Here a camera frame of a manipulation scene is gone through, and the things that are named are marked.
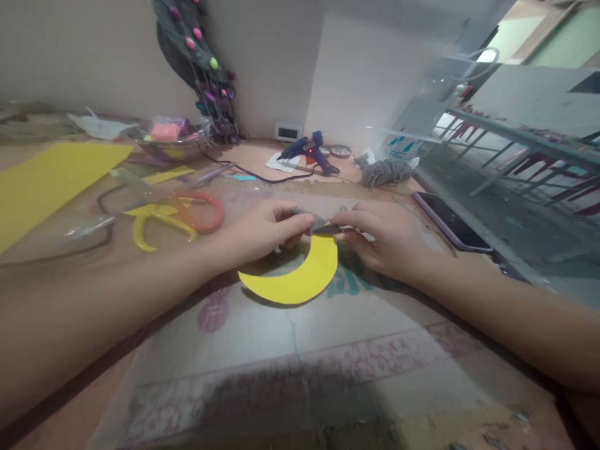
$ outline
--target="blue glue gun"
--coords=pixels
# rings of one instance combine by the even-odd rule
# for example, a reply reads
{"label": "blue glue gun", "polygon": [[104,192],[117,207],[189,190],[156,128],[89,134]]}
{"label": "blue glue gun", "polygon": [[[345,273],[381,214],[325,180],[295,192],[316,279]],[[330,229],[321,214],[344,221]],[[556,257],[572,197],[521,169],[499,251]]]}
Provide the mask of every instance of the blue glue gun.
{"label": "blue glue gun", "polygon": [[323,133],[315,131],[312,134],[312,137],[305,136],[291,144],[281,152],[281,156],[279,156],[277,160],[292,159],[296,156],[304,155],[306,157],[306,165],[308,166],[317,163],[323,170],[323,175],[330,176],[331,174],[339,174],[339,169],[336,166],[329,164],[325,155],[319,150],[319,147],[322,145]]}

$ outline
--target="purple bead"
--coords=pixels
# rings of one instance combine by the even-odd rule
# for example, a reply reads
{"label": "purple bead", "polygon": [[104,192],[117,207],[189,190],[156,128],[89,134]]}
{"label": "purple bead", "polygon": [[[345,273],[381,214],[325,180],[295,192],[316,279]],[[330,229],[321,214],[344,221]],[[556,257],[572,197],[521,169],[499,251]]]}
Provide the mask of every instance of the purple bead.
{"label": "purple bead", "polygon": [[171,13],[171,17],[174,21],[179,22],[181,20],[181,14],[179,13],[179,10],[176,7],[171,6],[169,8],[169,12]]}

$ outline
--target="green wall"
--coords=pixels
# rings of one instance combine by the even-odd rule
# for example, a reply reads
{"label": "green wall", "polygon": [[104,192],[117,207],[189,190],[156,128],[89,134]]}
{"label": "green wall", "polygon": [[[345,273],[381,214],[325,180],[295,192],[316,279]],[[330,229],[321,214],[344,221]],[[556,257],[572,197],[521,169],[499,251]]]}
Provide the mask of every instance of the green wall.
{"label": "green wall", "polygon": [[489,47],[500,50],[498,62],[503,64],[508,62],[542,19],[544,16],[523,17],[500,22],[498,33],[489,43]]}
{"label": "green wall", "polygon": [[582,8],[567,17],[527,63],[579,69],[599,50],[600,7]]}

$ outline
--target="hand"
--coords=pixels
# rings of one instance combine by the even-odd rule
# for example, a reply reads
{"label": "hand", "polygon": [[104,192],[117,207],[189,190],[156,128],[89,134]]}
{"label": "hand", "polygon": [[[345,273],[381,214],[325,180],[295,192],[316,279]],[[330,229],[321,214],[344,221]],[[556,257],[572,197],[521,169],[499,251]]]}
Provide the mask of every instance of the hand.
{"label": "hand", "polygon": [[400,205],[361,201],[352,211],[335,215],[331,222],[372,234],[373,242],[353,230],[337,234],[335,238],[350,245],[367,267],[390,278],[414,284],[426,271],[431,258],[435,258],[433,250],[421,238],[416,218]]}
{"label": "hand", "polygon": [[299,206],[291,201],[265,200],[236,223],[213,236],[220,245],[223,270],[240,266],[268,255],[277,245],[291,248],[300,243],[304,231],[313,224],[312,214],[296,214]]}

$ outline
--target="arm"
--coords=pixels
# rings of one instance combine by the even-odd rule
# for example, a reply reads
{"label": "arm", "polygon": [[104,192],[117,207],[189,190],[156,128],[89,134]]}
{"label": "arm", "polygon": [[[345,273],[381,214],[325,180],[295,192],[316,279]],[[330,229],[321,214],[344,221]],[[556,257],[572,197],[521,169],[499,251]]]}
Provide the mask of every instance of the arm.
{"label": "arm", "polygon": [[298,243],[310,214],[263,202],[173,251],[7,292],[0,300],[0,429],[214,276]]}
{"label": "arm", "polygon": [[597,311],[510,279],[487,264],[431,250],[400,206],[360,202],[332,221],[375,237],[369,242],[357,232],[336,236],[365,265],[418,288],[559,383],[600,396]]}

